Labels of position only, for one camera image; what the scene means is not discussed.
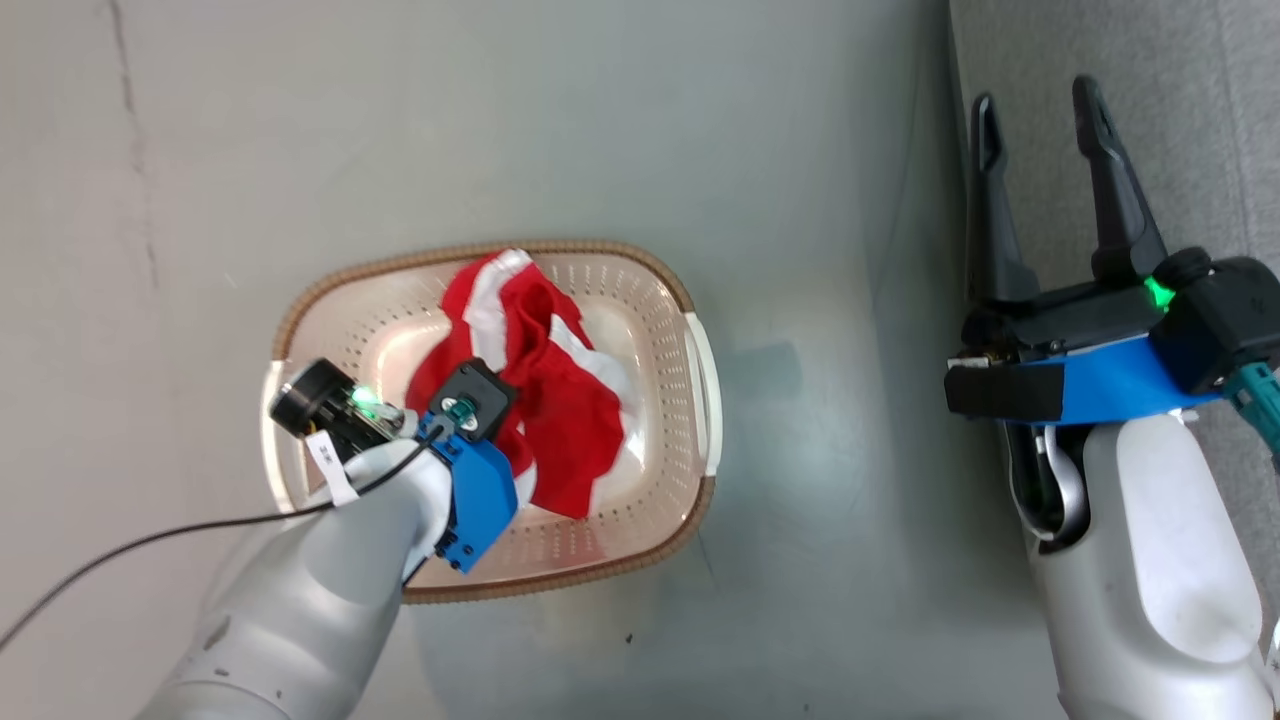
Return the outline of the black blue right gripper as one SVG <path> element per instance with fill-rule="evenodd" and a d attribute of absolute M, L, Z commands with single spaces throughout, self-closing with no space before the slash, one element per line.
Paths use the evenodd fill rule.
<path fill-rule="evenodd" d="M 1149 337 L 1175 301 L 1220 264 L 1199 249 L 1165 260 L 1169 251 L 1100 83 L 1076 76 L 1071 102 L 1076 146 L 1091 170 L 1097 236 L 1091 270 L 1100 283 L 1052 292 L 1041 291 L 1023 261 L 995 99 L 982 94 L 972 105 L 972 307 L 961 351 L 943 377 L 954 414 L 1029 427 L 1091 425 L 1197 407 L 1222 393 L 1221 380 L 1202 389 L 1179 386 L 1174 360 Z"/>

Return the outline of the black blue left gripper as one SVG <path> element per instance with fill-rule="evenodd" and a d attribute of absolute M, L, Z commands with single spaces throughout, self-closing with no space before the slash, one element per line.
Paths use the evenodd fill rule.
<path fill-rule="evenodd" d="M 428 503 L 406 574 L 430 556 L 468 573 L 520 506 L 511 462 L 493 442 L 516 397 L 513 387 L 471 357 L 425 410 L 410 411 L 317 359 L 269 396 L 269 419 L 302 441 L 330 493 L 324 509 L 355 503 L 407 475 Z"/>

